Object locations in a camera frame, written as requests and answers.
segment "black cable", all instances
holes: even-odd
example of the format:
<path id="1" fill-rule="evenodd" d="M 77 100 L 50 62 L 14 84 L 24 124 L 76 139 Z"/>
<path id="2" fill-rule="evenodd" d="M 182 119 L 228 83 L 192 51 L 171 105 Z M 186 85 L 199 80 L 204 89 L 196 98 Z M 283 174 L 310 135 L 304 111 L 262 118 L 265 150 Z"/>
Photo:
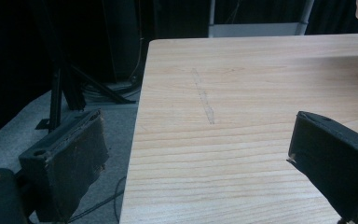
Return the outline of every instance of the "black cable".
<path id="1" fill-rule="evenodd" d="M 138 22 L 139 22 L 139 51 L 138 51 L 138 62 L 136 63 L 134 69 L 132 70 L 131 75 L 129 76 L 128 80 L 131 81 L 131 78 L 135 74 L 135 71 L 139 67 L 139 63 L 142 57 L 142 45 L 144 43 L 144 35 L 142 32 L 142 10 L 141 10 L 141 0 L 138 0 Z"/>
<path id="2" fill-rule="evenodd" d="M 120 183 L 121 183 L 123 180 L 125 180 L 125 179 L 127 179 L 126 176 L 124 176 L 124 177 L 122 177 L 120 180 L 118 180 L 117 185 L 116 185 L 116 189 L 115 189 L 115 194 L 116 194 L 117 191 L 118 191 L 118 187 L 120 186 Z M 114 210 L 115 210 L 115 218 L 116 218 L 116 221 L 117 221 L 117 223 L 119 223 L 119 222 L 120 222 L 120 218 L 119 218 L 118 215 L 117 215 L 116 200 L 113 200 L 113 206 L 114 206 L 113 208 L 114 208 Z"/>
<path id="3" fill-rule="evenodd" d="M 68 221 L 68 223 L 71 223 L 71 222 L 74 222 L 90 213 L 92 213 L 93 211 L 97 210 L 98 208 L 100 208 L 101 206 L 107 204 L 107 203 L 110 203 L 112 200 L 114 200 L 115 198 L 117 198 L 118 196 L 122 195 L 124 193 L 124 190 L 121 190 L 119 192 L 115 191 L 115 194 L 110 196 L 109 198 L 105 199 L 103 202 L 100 202 L 100 203 L 96 203 L 94 206 L 92 206 L 91 208 L 87 209 L 86 211 L 74 216 L 74 217 L 71 217 Z"/>

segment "dark background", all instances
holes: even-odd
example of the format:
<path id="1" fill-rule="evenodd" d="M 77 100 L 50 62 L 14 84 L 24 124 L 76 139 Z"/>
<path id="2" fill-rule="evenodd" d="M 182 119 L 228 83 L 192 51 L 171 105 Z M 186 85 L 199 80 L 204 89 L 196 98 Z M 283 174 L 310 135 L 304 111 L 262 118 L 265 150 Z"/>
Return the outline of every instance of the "dark background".
<path id="1" fill-rule="evenodd" d="M 208 36 L 209 0 L 48 0 L 68 58 L 101 82 L 127 80 L 142 45 Z M 237 0 L 216 0 L 225 23 Z M 298 21 L 305 1 L 243 0 L 234 23 Z M 355 0 L 316 0 L 306 35 L 358 33 Z M 27 1 L 0 0 L 0 129 L 50 90 L 52 64 Z"/>

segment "gray carpet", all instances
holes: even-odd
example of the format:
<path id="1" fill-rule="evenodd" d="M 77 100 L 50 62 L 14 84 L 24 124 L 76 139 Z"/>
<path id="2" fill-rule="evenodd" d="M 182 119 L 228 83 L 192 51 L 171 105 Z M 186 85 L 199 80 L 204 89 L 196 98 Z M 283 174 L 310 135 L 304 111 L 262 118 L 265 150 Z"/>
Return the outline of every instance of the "gray carpet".
<path id="1" fill-rule="evenodd" d="M 139 92 L 128 99 L 139 101 Z M 0 130 L 0 168 L 8 168 L 14 172 L 20 170 L 18 156 L 34 143 L 48 134 L 47 130 L 36 130 L 41 119 L 48 118 L 50 93 L 46 93 L 29 103 L 2 130 Z M 101 108 L 103 111 L 103 127 L 106 146 L 109 150 L 109 160 L 105 164 L 105 171 L 100 178 L 90 186 L 83 197 L 74 216 L 113 195 L 117 182 L 127 174 L 131 153 L 131 144 L 138 106 L 115 105 L 113 103 L 88 101 L 85 111 Z M 70 113 L 62 100 L 62 120 Z M 119 185 L 123 190 L 125 181 Z M 117 214 L 120 214 L 122 196 L 117 198 Z M 33 222 L 38 223 L 36 216 L 31 216 Z M 94 212 L 74 221 L 73 223 L 117 223 L 114 215 L 114 203 L 108 203 Z"/>

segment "light wood surface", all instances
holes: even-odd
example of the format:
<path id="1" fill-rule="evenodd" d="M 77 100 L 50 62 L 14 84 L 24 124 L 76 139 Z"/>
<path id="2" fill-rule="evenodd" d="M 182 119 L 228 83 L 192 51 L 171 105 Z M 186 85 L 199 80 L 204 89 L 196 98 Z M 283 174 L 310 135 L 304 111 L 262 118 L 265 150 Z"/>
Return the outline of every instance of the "light wood surface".
<path id="1" fill-rule="evenodd" d="M 299 110 L 358 132 L 358 35 L 151 42 L 120 223 L 337 223 L 286 161 Z"/>

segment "cable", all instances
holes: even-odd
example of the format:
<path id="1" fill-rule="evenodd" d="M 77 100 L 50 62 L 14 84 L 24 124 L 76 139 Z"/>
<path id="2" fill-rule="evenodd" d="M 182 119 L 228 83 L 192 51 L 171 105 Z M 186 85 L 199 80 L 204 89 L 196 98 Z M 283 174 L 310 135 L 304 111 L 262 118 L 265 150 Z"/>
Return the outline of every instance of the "cable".
<path id="1" fill-rule="evenodd" d="M 122 194 L 124 194 L 124 190 L 118 191 L 118 186 L 120 185 L 121 181 L 123 181 L 124 179 L 126 179 L 127 177 L 124 176 L 121 179 L 118 180 L 117 184 L 116 184 L 116 189 L 115 189 L 115 194 L 113 194 L 112 196 L 108 197 L 107 199 L 103 200 L 100 203 L 96 203 L 94 206 L 92 206 L 91 208 L 87 209 L 86 211 L 71 217 L 68 221 L 68 223 L 74 222 L 90 213 L 92 213 L 93 211 L 97 210 L 98 208 L 102 207 L 103 205 L 112 202 L 112 200 L 114 201 L 114 205 L 115 205 L 115 216 L 117 218 L 117 212 L 116 212 L 116 198 Z"/>
<path id="2" fill-rule="evenodd" d="M 238 9 L 240 8 L 240 5 L 242 3 L 243 0 L 238 0 L 237 2 L 237 6 L 235 7 L 235 9 L 231 12 L 231 14 L 229 15 L 229 17 L 227 18 L 226 22 L 225 23 L 228 23 L 229 20 L 231 20 L 231 24 L 234 23 L 235 21 L 235 18 L 237 17 L 237 12 L 238 12 Z"/>
<path id="3" fill-rule="evenodd" d="M 139 50 L 138 50 L 138 62 L 136 63 L 135 67 L 132 70 L 131 75 L 128 78 L 128 81 L 131 81 L 135 71 L 139 67 L 139 63 L 141 62 L 142 57 L 142 45 L 144 43 L 144 35 L 142 32 L 142 10 L 141 10 L 141 0 L 138 0 L 138 22 L 139 22 Z"/>
<path id="4" fill-rule="evenodd" d="M 123 180 L 125 180 L 125 179 L 127 179 L 126 176 L 124 176 L 124 177 L 122 177 L 120 180 L 118 180 L 117 185 L 116 185 L 116 189 L 115 189 L 115 194 L 117 194 L 118 186 L 120 186 L 121 181 L 123 181 Z M 120 218 L 119 218 L 118 215 L 117 215 L 116 200 L 113 200 L 113 206 L 114 206 L 113 208 L 114 208 L 114 210 L 115 210 L 115 218 L 116 218 L 116 221 L 117 221 L 117 223 L 119 223 L 119 222 L 120 222 Z"/>
<path id="5" fill-rule="evenodd" d="M 130 97 L 130 96 L 133 96 L 133 95 L 137 94 L 137 93 L 140 92 L 140 91 L 141 91 L 141 88 L 138 88 L 136 91 L 133 91 L 133 92 L 127 94 L 127 95 L 124 95 L 124 97 L 125 97 L 125 98 L 128 98 L 128 97 Z"/>
<path id="6" fill-rule="evenodd" d="M 103 202 L 101 203 L 96 203 L 94 206 L 92 206 L 91 208 L 87 209 L 86 211 L 74 216 L 74 217 L 71 217 L 68 221 L 68 223 L 71 223 L 71 222 L 74 222 L 90 213 L 92 213 L 93 211 L 97 210 L 98 208 L 100 208 L 101 206 L 107 204 L 107 203 L 110 203 L 112 200 L 114 200 L 115 198 L 117 198 L 118 196 L 120 196 L 121 194 L 124 193 L 124 190 L 121 190 L 117 193 L 115 193 L 114 195 L 110 196 L 109 198 L 105 199 Z"/>

